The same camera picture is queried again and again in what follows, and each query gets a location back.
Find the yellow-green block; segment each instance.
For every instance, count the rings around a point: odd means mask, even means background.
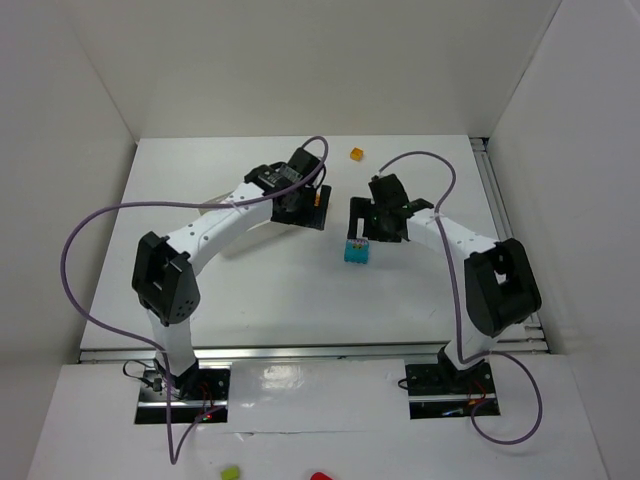
[[[238,480],[240,478],[240,469],[235,465],[220,472],[222,480]]]

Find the purple cable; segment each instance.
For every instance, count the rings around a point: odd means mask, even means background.
[[[496,443],[498,445],[518,445],[519,443],[526,442],[531,437],[533,437],[533,435],[538,431],[538,428],[540,428],[540,424],[542,423],[542,415],[543,415],[542,395],[540,394],[540,388],[538,388],[538,383],[536,382],[535,378],[533,378],[533,375],[531,374],[529,369],[520,360],[515,358],[513,355],[510,355],[504,352],[480,352],[480,353],[476,353],[475,355],[471,355],[469,358],[466,358],[466,359],[462,354],[462,307],[460,302],[460,292],[458,290],[458,280],[456,278],[456,270],[453,263],[453,255],[451,254],[451,246],[449,245],[449,240],[447,239],[447,232],[444,229],[444,225],[442,224],[442,220],[440,220],[440,215],[439,215],[442,204],[449,197],[449,195],[453,191],[453,187],[455,187],[456,185],[457,175],[456,175],[455,168],[453,168],[453,165],[451,164],[451,162],[449,162],[449,160],[447,160],[444,157],[441,157],[438,154],[416,150],[413,152],[403,153],[402,155],[398,155],[397,157],[392,158],[382,166],[382,168],[378,171],[378,173],[382,173],[390,165],[394,164],[398,160],[411,155],[426,155],[428,157],[435,158],[436,160],[439,160],[440,162],[444,163],[449,169],[449,171],[451,172],[451,183],[449,184],[449,188],[447,188],[447,190],[444,192],[442,197],[440,197],[440,200],[438,200],[438,202],[436,203],[434,212],[436,213],[435,215],[436,225],[438,226],[438,231],[440,232],[440,236],[442,237],[444,253],[445,253],[445,257],[447,258],[447,266],[449,267],[449,277],[451,279],[451,290],[453,292],[453,307],[454,307],[455,318],[456,318],[456,347],[457,347],[458,361],[464,365],[464,364],[471,363],[474,360],[477,360],[479,358],[488,357],[489,355],[500,355],[502,357],[508,358],[509,360],[514,362],[516,365],[518,365],[524,371],[527,377],[529,377],[529,380],[531,381],[531,385],[533,386],[533,390],[535,391],[535,394],[536,394],[536,400],[538,401],[538,416],[536,418],[536,422],[534,423],[533,427],[525,435],[523,435],[522,437],[516,438],[514,440],[500,440],[497,438],[493,438],[487,435],[485,432],[483,432],[478,426],[478,423],[476,421],[476,412],[478,411],[478,408],[486,404],[489,400],[485,400],[484,402],[480,402],[476,404],[473,410],[471,410],[471,423],[473,424],[473,427],[476,429],[476,431],[480,434],[482,438],[489,440],[492,443]]]
[[[327,161],[327,157],[329,156],[329,144],[327,143],[327,140],[324,137],[319,136],[319,135],[315,136],[315,137],[311,137],[306,142],[304,142],[302,144],[302,148],[305,148],[311,142],[314,142],[316,140],[322,142],[322,144],[324,145],[324,153],[323,153],[322,157],[320,158],[320,163],[318,164],[318,166],[309,175],[307,175],[305,178],[300,180],[298,183],[295,183],[294,185],[291,185],[290,187],[287,187],[284,190],[281,190],[281,191],[276,192],[276,193],[272,193],[270,195],[265,195],[264,197],[253,198],[251,200],[244,200],[244,201],[241,201],[241,202],[236,202],[234,204],[224,204],[224,203],[210,204],[210,203],[184,203],[184,202],[148,201],[148,202],[128,202],[128,203],[119,203],[119,204],[116,204],[116,205],[111,205],[111,206],[108,206],[108,207],[101,208],[100,210],[96,210],[91,215],[87,216],[84,220],[82,220],[71,231],[71,233],[69,234],[69,237],[67,238],[67,241],[64,244],[64,247],[62,248],[62,254],[60,256],[60,278],[62,280],[62,288],[64,289],[64,293],[67,295],[67,298],[71,302],[71,305],[73,305],[73,307],[78,311],[78,313],[80,313],[80,315],[82,315],[85,319],[87,319],[89,322],[97,325],[98,327],[104,328],[105,330],[108,330],[110,332],[116,333],[118,335],[122,335],[122,336],[125,336],[125,337],[132,338],[134,340],[139,340],[139,341],[141,341],[143,343],[146,343],[147,345],[150,345],[153,348],[155,348],[156,350],[158,350],[160,352],[160,354],[162,355],[163,360],[164,360],[164,364],[165,364],[165,368],[167,370],[167,410],[166,410],[167,443],[169,444],[169,460],[171,461],[172,465],[175,465],[178,462],[178,457],[180,455],[180,450],[182,448],[182,444],[184,443],[184,440],[186,439],[186,437],[189,434],[189,432],[198,423],[200,423],[202,421],[202,419],[206,415],[209,415],[209,414],[219,410],[222,407],[211,408],[211,409],[207,410],[206,412],[204,412],[203,414],[197,416],[196,419],[193,421],[193,423],[191,425],[189,425],[187,430],[182,434],[182,437],[180,438],[180,441],[178,442],[178,448],[174,451],[174,449],[173,449],[173,430],[172,430],[172,427],[171,427],[171,395],[172,395],[171,390],[172,390],[172,385],[171,385],[171,381],[169,380],[171,378],[171,370],[170,370],[170,366],[169,366],[169,357],[163,351],[162,346],[160,344],[156,343],[155,341],[151,340],[150,338],[146,338],[146,337],[143,337],[142,335],[137,335],[135,333],[128,332],[128,331],[122,330],[120,328],[112,327],[111,325],[107,325],[106,323],[101,322],[97,318],[93,317],[82,305],[80,305],[80,303],[78,302],[76,297],[73,295],[73,292],[71,291],[71,287],[69,285],[69,279],[67,277],[67,257],[69,256],[69,249],[71,248],[71,244],[73,243],[73,240],[76,238],[76,236],[80,233],[80,231],[89,222],[91,222],[91,220],[99,217],[100,215],[103,215],[103,214],[108,213],[108,212],[113,212],[115,210],[120,210],[120,209],[124,209],[124,208],[136,208],[136,207],[175,207],[175,208],[199,208],[199,209],[212,209],[212,210],[214,210],[214,209],[226,209],[226,208],[236,208],[236,207],[244,207],[244,206],[249,206],[249,205],[255,205],[256,203],[265,202],[267,200],[273,200],[274,198],[278,198],[278,197],[281,197],[283,195],[286,195],[286,194],[296,190],[297,188],[300,188],[301,186],[307,184],[308,182],[310,182],[313,178],[315,178],[315,176],[318,173],[320,173],[320,170],[322,170],[322,168],[324,167],[324,164]]]

